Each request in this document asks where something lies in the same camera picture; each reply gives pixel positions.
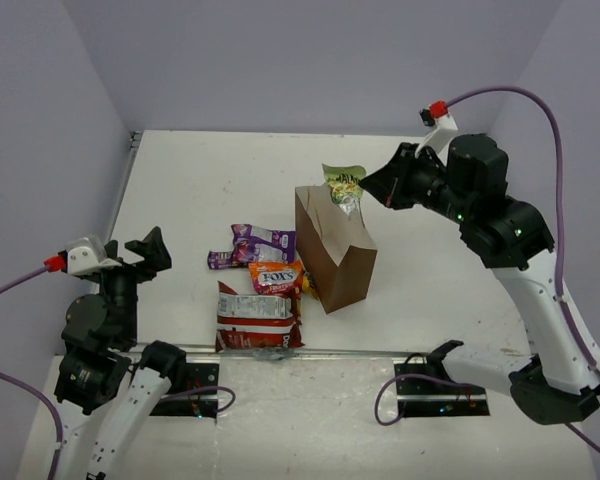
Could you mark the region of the green snack bag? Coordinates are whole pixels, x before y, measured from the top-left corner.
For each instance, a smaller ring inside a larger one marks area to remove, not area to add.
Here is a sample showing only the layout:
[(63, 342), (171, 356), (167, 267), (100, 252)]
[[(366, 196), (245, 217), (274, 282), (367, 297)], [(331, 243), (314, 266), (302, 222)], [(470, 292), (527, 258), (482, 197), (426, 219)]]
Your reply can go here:
[(330, 166), (322, 165), (323, 176), (330, 189), (331, 200), (350, 217), (360, 209), (363, 189), (359, 186), (366, 177), (363, 166)]

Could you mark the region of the purple M&M's candy pack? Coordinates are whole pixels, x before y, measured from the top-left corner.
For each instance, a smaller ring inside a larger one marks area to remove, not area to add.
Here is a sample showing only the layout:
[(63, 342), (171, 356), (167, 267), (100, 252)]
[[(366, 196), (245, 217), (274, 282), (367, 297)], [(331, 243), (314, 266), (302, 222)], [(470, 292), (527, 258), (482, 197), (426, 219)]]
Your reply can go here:
[(238, 268), (239, 263), (236, 261), (233, 251), (210, 251), (207, 255), (207, 266), (210, 270), (225, 270)]

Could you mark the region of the brown paper bag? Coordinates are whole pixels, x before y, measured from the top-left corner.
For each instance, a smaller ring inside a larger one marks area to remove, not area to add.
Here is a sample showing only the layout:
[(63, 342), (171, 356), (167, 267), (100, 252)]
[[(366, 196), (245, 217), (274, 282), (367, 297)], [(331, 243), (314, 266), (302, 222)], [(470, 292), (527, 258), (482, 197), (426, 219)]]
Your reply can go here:
[(377, 247), (359, 210), (345, 213), (326, 184), (295, 189), (296, 251), (331, 314), (366, 299)]

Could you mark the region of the purple snack bag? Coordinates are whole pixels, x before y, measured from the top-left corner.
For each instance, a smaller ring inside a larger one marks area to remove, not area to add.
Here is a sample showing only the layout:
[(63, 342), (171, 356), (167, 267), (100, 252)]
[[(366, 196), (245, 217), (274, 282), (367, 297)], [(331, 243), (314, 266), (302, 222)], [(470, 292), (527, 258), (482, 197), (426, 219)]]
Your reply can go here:
[(296, 233), (269, 230), (252, 224), (232, 224), (232, 259), (239, 264), (254, 262), (291, 263), (295, 260)]

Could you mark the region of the orange Fox's candy bag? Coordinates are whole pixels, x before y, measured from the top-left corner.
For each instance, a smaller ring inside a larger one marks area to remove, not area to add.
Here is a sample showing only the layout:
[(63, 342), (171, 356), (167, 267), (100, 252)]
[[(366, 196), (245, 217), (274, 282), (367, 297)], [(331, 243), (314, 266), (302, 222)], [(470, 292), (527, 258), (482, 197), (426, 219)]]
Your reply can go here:
[(252, 262), (248, 265), (248, 270), (258, 294), (283, 294), (302, 287), (304, 269), (300, 261)]

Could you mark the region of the yellow snack pack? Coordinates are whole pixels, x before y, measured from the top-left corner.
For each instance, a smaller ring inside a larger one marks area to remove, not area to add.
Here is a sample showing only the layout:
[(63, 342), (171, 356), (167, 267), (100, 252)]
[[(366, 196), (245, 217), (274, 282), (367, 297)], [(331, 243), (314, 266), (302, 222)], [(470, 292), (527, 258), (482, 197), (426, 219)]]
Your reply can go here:
[(303, 271), (301, 291), (305, 295), (310, 295), (314, 299), (319, 299), (314, 278), (307, 270)]

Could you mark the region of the red chips bag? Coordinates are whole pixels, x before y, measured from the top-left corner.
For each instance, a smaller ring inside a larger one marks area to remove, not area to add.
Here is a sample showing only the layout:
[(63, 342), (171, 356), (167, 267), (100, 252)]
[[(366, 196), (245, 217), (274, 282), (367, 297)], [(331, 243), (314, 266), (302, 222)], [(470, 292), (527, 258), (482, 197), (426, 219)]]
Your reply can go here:
[(301, 334), (301, 294), (238, 294), (218, 283), (215, 351), (304, 346)]

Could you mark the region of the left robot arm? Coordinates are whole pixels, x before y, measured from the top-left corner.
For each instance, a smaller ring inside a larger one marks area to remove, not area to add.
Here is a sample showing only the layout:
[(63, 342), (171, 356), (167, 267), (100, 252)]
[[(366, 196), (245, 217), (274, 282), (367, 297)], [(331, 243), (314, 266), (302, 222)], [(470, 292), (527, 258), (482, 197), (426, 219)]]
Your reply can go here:
[(137, 344), (138, 287), (170, 269), (172, 259), (159, 227), (125, 247), (139, 261), (120, 257), (115, 240), (87, 236), (45, 263), (98, 287), (76, 298), (65, 314), (51, 479), (111, 478), (116, 461), (158, 402), (187, 383), (186, 354), (172, 344), (150, 343), (138, 363), (126, 355)]

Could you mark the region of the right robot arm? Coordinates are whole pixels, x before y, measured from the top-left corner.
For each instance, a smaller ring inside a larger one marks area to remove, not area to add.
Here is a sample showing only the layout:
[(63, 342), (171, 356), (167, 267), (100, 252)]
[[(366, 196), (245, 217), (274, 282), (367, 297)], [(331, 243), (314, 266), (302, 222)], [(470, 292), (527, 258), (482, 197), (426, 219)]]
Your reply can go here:
[(486, 135), (453, 139), (441, 161), (401, 144), (360, 186), (393, 210), (421, 205), (459, 226), (460, 238), (500, 282), (524, 323), (530, 354), (508, 356), (450, 340), (426, 356), (431, 389), (474, 385), (510, 396), (540, 425), (582, 422), (600, 406), (600, 348), (575, 308), (560, 305), (557, 252), (542, 216), (507, 193), (509, 158)]

